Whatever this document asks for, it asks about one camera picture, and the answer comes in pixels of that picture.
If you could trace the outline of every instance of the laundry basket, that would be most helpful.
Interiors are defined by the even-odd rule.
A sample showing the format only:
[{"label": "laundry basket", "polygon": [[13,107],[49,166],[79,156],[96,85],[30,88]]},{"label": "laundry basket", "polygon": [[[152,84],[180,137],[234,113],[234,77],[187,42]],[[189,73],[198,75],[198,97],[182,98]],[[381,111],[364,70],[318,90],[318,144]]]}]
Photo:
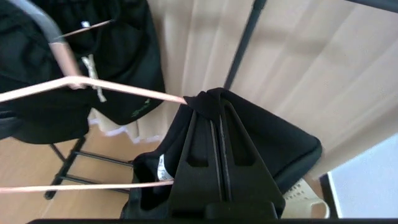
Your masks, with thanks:
[{"label": "laundry basket", "polygon": [[325,206],[325,218],[329,218],[328,204],[320,199],[304,179],[300,179],[286,194],[285,210],[281,218],[311,218],[312,206],[322,203]]}]

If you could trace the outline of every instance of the curtain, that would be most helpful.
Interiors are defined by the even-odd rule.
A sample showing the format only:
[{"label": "curtain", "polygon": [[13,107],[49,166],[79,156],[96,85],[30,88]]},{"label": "curtain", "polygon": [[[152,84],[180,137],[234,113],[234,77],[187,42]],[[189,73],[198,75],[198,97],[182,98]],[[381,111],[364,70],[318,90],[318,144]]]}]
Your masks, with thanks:
[{"label": "curtain", "polygon": [[[223,86],[252,1],[150,0],[167,93]],[[268,0],[231,91],[318,137],[314,177],[398,132],[398,14],[344,0]],[[163,136],[178,105],[128,126]]]}]

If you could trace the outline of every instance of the drawstring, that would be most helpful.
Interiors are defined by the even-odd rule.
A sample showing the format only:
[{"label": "drawstring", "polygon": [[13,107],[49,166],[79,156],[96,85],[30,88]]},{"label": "drawstring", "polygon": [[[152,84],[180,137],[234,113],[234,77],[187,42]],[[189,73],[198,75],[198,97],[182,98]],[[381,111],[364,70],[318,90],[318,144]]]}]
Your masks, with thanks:
[{"label": "drawstring", "polygon": [[[90,78],[98,79],[98,74],[95,69],[94,56],[92,54],[90,54],[88,57],[82,57],[81,59],[82,59],[83,63],[86,65],[86,68],[88,70],[88,76]],[[93,89],[97,90],[97,95],[98,95],[100,102],[102,102],[102,103],[105,102],[106,98],[102,93],[102,88],[98,87],[98,86],[93,86]]]}]

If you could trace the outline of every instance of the beige curtain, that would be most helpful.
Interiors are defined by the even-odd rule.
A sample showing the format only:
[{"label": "beige curtain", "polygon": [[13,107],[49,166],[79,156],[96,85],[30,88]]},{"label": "beige curtain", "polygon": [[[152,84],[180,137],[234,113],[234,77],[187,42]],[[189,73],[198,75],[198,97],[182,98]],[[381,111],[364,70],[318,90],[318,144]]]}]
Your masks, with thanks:
[{"label": "beige curtain", "polygon": [[[242,0],[150,0],[167,92],[223,86],[251,10]],[[321,175],[398,131],[398,14],[343,0],[268,0],[232,91],[318,137]],[[164,135],[178,108],[131,124]]]}]

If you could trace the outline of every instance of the white wall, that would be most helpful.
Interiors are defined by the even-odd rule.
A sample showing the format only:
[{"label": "white wall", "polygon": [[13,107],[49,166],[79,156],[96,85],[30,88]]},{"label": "white wall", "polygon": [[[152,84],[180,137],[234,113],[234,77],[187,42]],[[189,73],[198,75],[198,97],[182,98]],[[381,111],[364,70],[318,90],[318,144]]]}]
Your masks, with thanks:
[{"label": "white wall", "polygon": [[398,134],[329,175],[340,218],[398,218]]}]

